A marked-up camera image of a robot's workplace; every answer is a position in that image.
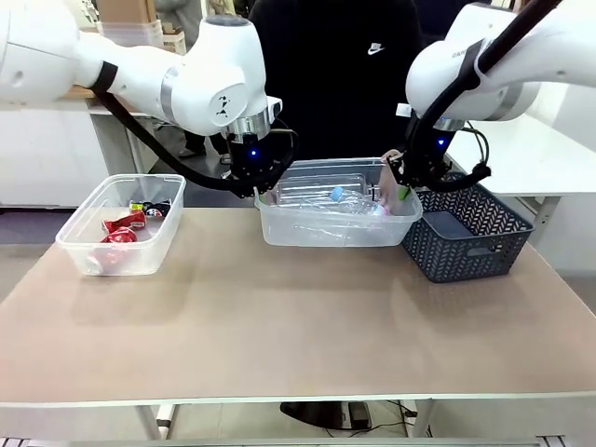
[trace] black cable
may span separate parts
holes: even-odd
[[[534,0],[531,2],[499,35],[493,43],[478,57],[478,68],[487,74],[505,55],[515,47],[546,15],[562,0]],[[483,41],[471,46],[466,53],[458,77],[432,102],[422,118],[414,125],[408,141],[404,163],[419,175],[420,183],[437,192],[452,192],[466,189],[491,175],[491,170],[479,163],[472,172],[455,181],[444,182],[433,176],[428,170],[425,154],[425,136],[433,129],[447,109],[464,93],[480,85],[481,80],[476,73],[475,60],[481,51]]]
[[[361,435],[362,433],[370,433],[373,430],[376,430],[377,428],[381,428],[381,427],[392,427],[392,426],[412,426],[413,424],[409,423],[409,422],[395,422],[393,424],[379,424],[378,426],[374,426],[372,428],[367,428],[366,430],[361,430],[361,431],[357,431],[356,433],[352,433],[350,436],[348,436],[349,438],[354,438],[357,435]]]
[[[205,174],[190,169],[184,163],[181,163],[176,156],[172,155],[168,150],[156,140],[141,124],[137,122],[129,113],[129,111],[115,98],[111,93],[102,91],[95,91],[95,95],[100,103],[120,121],[120,123],[130,130],[139,140],[141,140],[149,149],[151,149],[157,157],[159,157],[170,168],[174,169],[178,174],[182,175],[188,181],[196,183],[209,189],[219,191],[231,191],[235,188],[251,188],[259,184],[270,183],[273,179],[280,176],[292,163],[294,157],[298,153],[298,134],[290,130],[294,138],[291,139],[291,150],[286,156],[265,175],[257,175],[249,180],[224,180],[209,177]]]
[[[369,433],[369,432],[371,432],[373,430],[376,430],[377,428],[381,428],[381,427],[392,427],[392,426],[412,426],[413,427],[413,424],[411,424],[409,422],[394,422],[393,424],[379,424],[378,426],[367,428],[365,430],[355,431],[350,436],[345,436],[345,437],[344,436],[333,436],[332,433],[327,428],[323,428],[323,429],[327,432],[327,434],[331,438],[354,438],[357,435],[361,435],[362,433]]]
[[[292,147],[296,147],[296,146],[294,146],[294,138],[293,138],[293,137],[294,137],[294,135],[295,135],[295,136],[296,136],[296,138],[299,138],[299,136],[298,136],[298,132],[296,132],[295,130],[292,130],[292,129],[290,129],[290,126],[288,126],[288,125],[285,123],[285,121],[283,121],[283,120],[281,120],[281,119],[279,119],[279,118],[276,118],[276,120],[274,121],[274,123],[276,123],[276,122],[277,122],[277,123],[280,123],[280,124],[281,124],[281,125],[284,127],[284,129],[286,129],[286,130],[290,130],[290,131],[291,131],[291,135],[290,135],[291,146],[292,146]],[[292,160],[293,160],[293,159],[296,157],[296,154],[298,154],[298,149],[296,149],[296,150],[294,151],[294,154],[293,154],[293,156],[291,157],[291,158],[292,158]]]
[[[478,68],[488,73],[515,47],[523,37],[543,20],[562,0],[534,0],[530,2],[513,22],[478,58]]]
[[[481,161],[484,164],[488,163],[489,156],[491,156],[491,148],[488,143],[488,139],[482,132],[480,132],[478,129],[476,129],[474,126],[472,126],[472,123],[470,123],[469,121],[467,121],[467,125],[469,126],[469,129],[463,128],[462,130],[464,132],[474,134],[474,136],[476,137],[476,141],[478,142],[478,146],[481,149],[481,153],[482,153]]]
[[[400,407],[405,412],[403,414],[405,417],[416,417],[415,415],[417,414],[417,412],[415,412],[413,410],[410,410],[408,407],[406,407],[402,403],[394,402],[393,400],[388,400],[387,402],[392,403],[393,405],[397,405],[398,407]]]

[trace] red object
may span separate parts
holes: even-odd
[[[108,236],[106,236],[102,242],[103,243],[110,243],[114,242],[116,244],[125,244],[127,242],[136,242],[137,235],[134,234],[130,228],[125,226],[121,226],[117,230],[111,232]]]
[[[120,227],[106,236],[102,243],[127,244],[136,242],[137,235],[130,228]],[[97,275],[109,275],[120,264],[124,263],[132,253],[120,249],[97,249],[88,259],[89,268]]]
[[[103,221],[103,227],[109,234],[117,231],[121,227],[131,230],[142,230],[147,225],[147,220],[142,210],[135,210],[131,214],[117,221]]]

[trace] plastic bin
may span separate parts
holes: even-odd
[[[334,186],[358,187],[363,179],[365,194],[372,198],[378,192],[377,184],[383,164],[378,158],[350,158],[334,160],[297,161],[284,173],[279,185],[292,179],[309,186],[331,190]],[[335,177],[337,184],[326,182]],[[276,191],[255,199],[261,211],[264,240],[271,245],[298,247],[386,247],[399,245],[412,224],[422,217],[422,206],[416,193],[403,201],[400,215],[360,216],[320,213],[299,210],[296,207],[277,206]]]
[[[56,235],[83,275],[151,275],[163,263],[176,235],[183,211],[186,180],[180,175],[122,174],[107,178],[83,202]],[[171,199],[165,219],[147,219],[137,232],[138,241],[127,244],[100,243],[105,237],[102,222],[126,216],[129,202],[160,202]],[[109,266],[108,259],[118,259]]]
[[[447,180],[463,174],[452,172]],[[534,230],[482,186],[418,193],[425,210],[402,246],[437,283],[505,275]]]
[[[341,186],[345,191],[368,193],[362,174],[331,174],[317,177],[293,177],[280,180],[274,189],[275,202],[281,207],[300,208],[305,202],[329,202],[333,189]]]

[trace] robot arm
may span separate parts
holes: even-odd
[[[516,14],[497,8],[468,5],[462,9],[446,39],[427,47],[408,75],[408,101],[419,116],[457,78],[468,49],[481,42],[482,52],[511,24]],[[534,102],[540,82],[596,87],[596,29],[551,11],[486,74],[478,87],[464,92],[444,112],[455,120],[507,121],[523,114]]]
[[[427,135],[444,118],[513,119],[535,99],[538,81],[596,86],[596,62],[589,57],[596,35],[589,24],[569,24],[558,11],[551,12],[560,1],[534,0],[519,16],[499,11],[497,17],[491,9],[466,7],[448,38],[418,56],[406,86],[417,120],[403,159],[390,162],[400,183],[450,191],[490,175],[484,163],[464,182],[441,183],[442,154],[427,144]],[[229,183],[236,182],[241,188],[236,191],[219,179],[201,183],[200,174],[156,147],[150,136],[142,138],[175,170],[207,187],[245,196],[253,186],[271,188],[290,165],[291,155],[273,154],[265,165],[247,156],[258,153],[253,145],[269,133],[281,109],[280,100],[266,97],[264,82],[259,38],[247,20],[203,20],[199,40],[181,57],[80,33],[58,0],[19,0],[0,7],[0,100],[54,100],[80,85],[116,94],[197,134],[222,131],[228,141],[239,143],[233,144],[240,149],[232,149],[232,158],[241,165],[234,162],[235,180]]]
[[[52,101],[72,85],[99,81],[131,105],[198,135],[213,135],[252,116],[269,131],[280,100],[264,93],[259,38],[247,21],[209,18],[186,56],[155,47],[120,47],[99,34],[80,33],[62,2],[25,0],[0,7],[0,99]],[[101,79],[105,63],[116,68]]]
[[[596,33],[555,10],[560,2],[534,0],[519,15],[466,7],[446,40],[418,56],[406,86],[414,116],[404,156],[389,160],[399,183],[438,192],[468,188],[491,175],[487,160],[465,178],[444,182],[450,166],[435,129],[447,121],[455,130],[470,119],[513,119],[530,107],[538,82],[596,87],[596,63],[588,56]]]

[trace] clear plastic bottle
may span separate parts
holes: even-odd
[[[346,214],[387,216],[388,211],[378,203],[355,191],[346,191],[341,186],[333,189],[330,199],[338,204],[337,210]]]
[[[298,209],[306,210],[306,211],[316,211],[316,212],[333,212],[332,207],[330,206],[332,203],[333,202],[330,201],[329,204],[323,204],[320,201],[315,202],[313,200],[303,199],[301,201]]]

